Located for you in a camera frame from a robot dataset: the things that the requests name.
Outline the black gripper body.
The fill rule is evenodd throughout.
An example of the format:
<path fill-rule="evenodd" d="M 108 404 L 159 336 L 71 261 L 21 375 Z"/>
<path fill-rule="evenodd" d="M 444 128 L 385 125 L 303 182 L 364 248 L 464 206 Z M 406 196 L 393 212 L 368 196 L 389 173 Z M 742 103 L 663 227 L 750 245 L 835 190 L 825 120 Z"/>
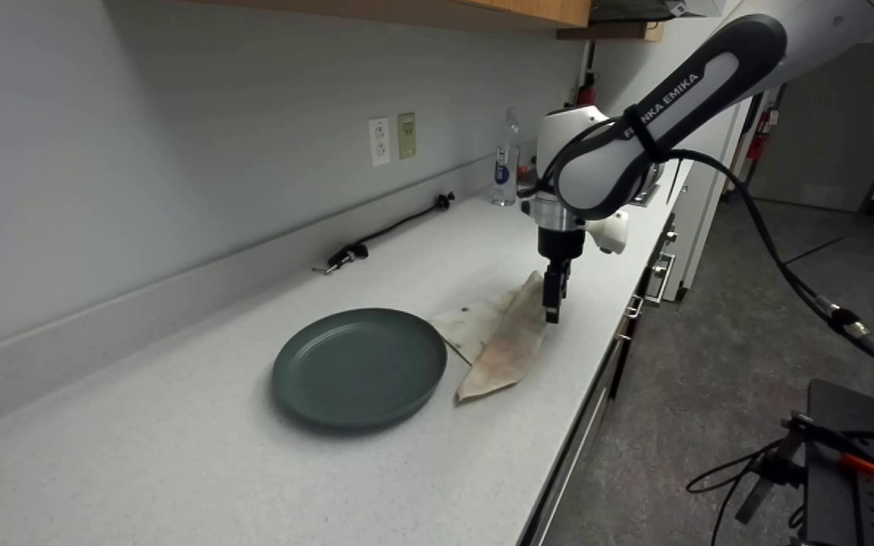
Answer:
<path fill-rule="evenodd" d="M 536 254 L 545 261 L 545 279 L 564 282 L 570 265 L 583 254 L 583 230 L 536 230 Z"/>

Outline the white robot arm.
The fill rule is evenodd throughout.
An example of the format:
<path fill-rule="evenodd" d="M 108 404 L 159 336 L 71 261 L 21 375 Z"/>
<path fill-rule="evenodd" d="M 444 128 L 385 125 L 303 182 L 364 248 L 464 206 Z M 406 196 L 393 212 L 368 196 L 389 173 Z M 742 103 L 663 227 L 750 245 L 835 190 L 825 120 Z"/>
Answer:
<path fill-rule="evenodd" d="M 874 0 L 740 0 L 652 90 L 602 116 L 552 112 L 536 130 L 533 182 L 519 190 L 536 225 L 543 318 L 558 321 L 584 225 L 611 219 L 652 165 L 736 101 L 785 84 L 874 37 Z"/>

